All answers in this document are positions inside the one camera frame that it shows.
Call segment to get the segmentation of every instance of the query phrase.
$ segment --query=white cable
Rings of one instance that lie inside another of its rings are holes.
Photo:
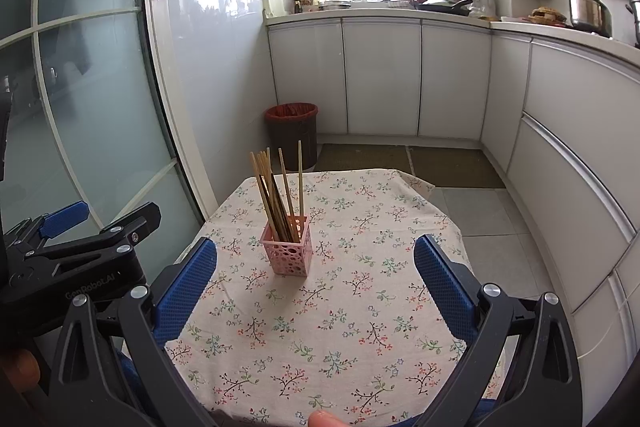
[[[616,314],[613,317],[613,320],[611,321],[611,324],[609,325],[609,328],[607,328],[607,331],[605,331],[604,335],[602,336],[602,338],[598,341],[598,343],[591,347],[590,350],[588,350],[585,354],[580,355],[578,357],[578,360],[583,359],[584,357],[586,357],[587,355],[590,355],[591,353],[593,353],[593,351],[595,351],[596,349],[598,349],[598,346],[600,346],[601,343],[604,342],[604,339],[606,338],[606,336],[609,334],[609,331],[611,331],[611,328],[613,327],[613,325],[616,323],[616,321],[618,320],[618,315],[620,315],[620,312],[622,311],[622,308],[626,305],[627,301],[631,298],[631,295],[634,294],[634,292],[640,288],[640,282],[638,284],[636,284],[636,287],[631,291],[631,293],[629,293],[629,296],[622,301],[622,304],[620,304],[620,307],[618,308],[618,311],[616,312]]]

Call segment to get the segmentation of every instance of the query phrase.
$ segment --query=floor mat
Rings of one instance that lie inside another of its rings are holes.
[[[411,174],[406,149],[401,145],[351,145],[325,143],[316,172],[355,169],[398,169]]]
[[[415,175],[436,187],[504,188],[481,150],[411,147]]]

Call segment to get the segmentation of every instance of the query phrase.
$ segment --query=table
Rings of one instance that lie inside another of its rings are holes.
[[[296,174],[289,184],[297,202]],[[245,180],[194,239],[215,242],[218,265],[165,349],[218,419],[296,427],[327,409],[380,427],[419,415],[465,346],[415,269],[414,241],[431,233],[469,266],[460,230],[428,202],[433,185],[404,172],[311,172],[304,185],[315,251],[308,277],[271,270],[258,243],[260,195]],[[502,362],[485,397],[501,381]]]

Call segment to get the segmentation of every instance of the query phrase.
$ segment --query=white countertop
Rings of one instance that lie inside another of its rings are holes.
[[[344,10],[329,10],[319,12],[297,13],[266,19],[264,24],[275,26],[284,23],[306,22],[320,19],[338,19],[352,17],[390,17],[433,20],[454,24],[463,24],[492,30],[517,32],[527,35],[537,35],[551,39],[558,39],[604,52],[608,55],[620,58],[625,62],[640,68],[640,50],[625,42],[607,39],[600,35],[580,32],[570,28],[557,28],[556,26],[544,26],[540,24],[527,24],[519,22],[487,22],[473,17],[463,17],[447,13],[407,10],[398,8],[349,8]]]

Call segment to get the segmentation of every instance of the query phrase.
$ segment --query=glass door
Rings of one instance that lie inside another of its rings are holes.
[[[202,160],[183,154],[188,130],[179,136],[165,117],[172,108],[149,60],[143,0],[0,1],[0,89],[14,99],[4,229],[82,199],[90,219],[56,238],[68,241],[154,201],[161,226],[136,247],[152,281],[215,199],[208,180],[193,183]]]

